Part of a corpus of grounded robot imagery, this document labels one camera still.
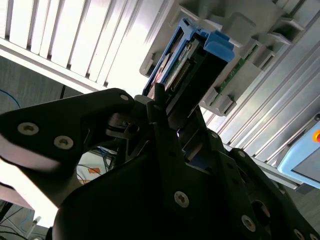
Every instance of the orange button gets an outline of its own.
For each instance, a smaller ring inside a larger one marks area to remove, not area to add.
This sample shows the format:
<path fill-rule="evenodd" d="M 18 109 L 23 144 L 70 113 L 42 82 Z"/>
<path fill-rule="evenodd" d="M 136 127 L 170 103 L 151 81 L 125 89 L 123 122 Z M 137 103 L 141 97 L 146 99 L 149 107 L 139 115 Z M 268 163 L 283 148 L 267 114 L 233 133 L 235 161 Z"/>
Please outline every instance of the orange button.
<path fill-rule="evenodd" d="M 315 131 L 312 137 L 313 141 L 320 143 L 320 130 Z"/>

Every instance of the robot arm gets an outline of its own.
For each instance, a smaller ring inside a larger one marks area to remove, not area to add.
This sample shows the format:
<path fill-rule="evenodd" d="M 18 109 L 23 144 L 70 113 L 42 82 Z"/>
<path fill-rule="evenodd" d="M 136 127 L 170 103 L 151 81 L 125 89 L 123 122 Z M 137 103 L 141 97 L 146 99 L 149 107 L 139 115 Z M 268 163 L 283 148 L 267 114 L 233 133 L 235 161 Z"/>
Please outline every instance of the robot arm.
<path fill-rule="evenodd" d="M 154 100 L 114 88 L 1 115 L 1 182 L 56 214 L 53 240 L 320 239 L 245 152 L 223 148 L 199 107 L 178 137 L 166 97 L 160 84 Z M 80 187 L 76 165 L 95 146 L 117 150 L 114 167 Z"/>

